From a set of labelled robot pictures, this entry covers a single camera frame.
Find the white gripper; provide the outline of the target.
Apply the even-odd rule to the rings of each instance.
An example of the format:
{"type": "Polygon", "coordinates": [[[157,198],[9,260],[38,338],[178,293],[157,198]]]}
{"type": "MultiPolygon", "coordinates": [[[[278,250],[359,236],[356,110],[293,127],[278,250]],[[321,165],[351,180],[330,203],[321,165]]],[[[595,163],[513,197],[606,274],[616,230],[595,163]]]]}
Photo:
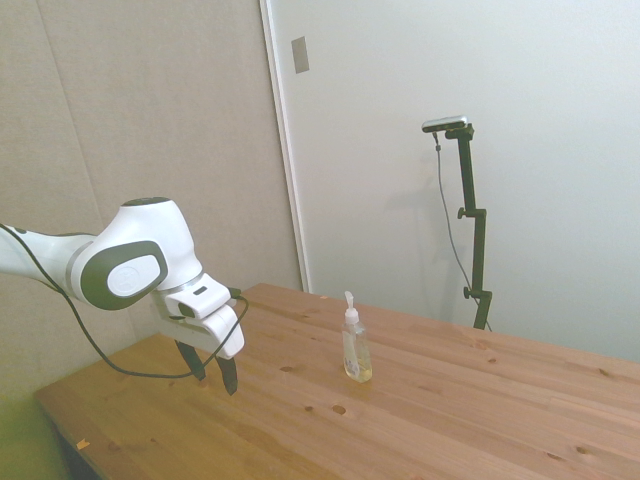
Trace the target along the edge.
{"type": "Polygon", "coordinates": [[[160,332],[176,340],[190,373],[198,381],[206,378],[204,364],[195,348],[211,354],[216,352],[225,390],[230,396],[234,395],[238,388],[238,374],[233,357],[245,344],[242,329],[236,324],[238,317],[234,309],[224,304],[204,319],[194,319],[184,314],[175,314],[175,319],[172,319],[160,294],[153,293],[151,297],[159,311],[160,332]]]}

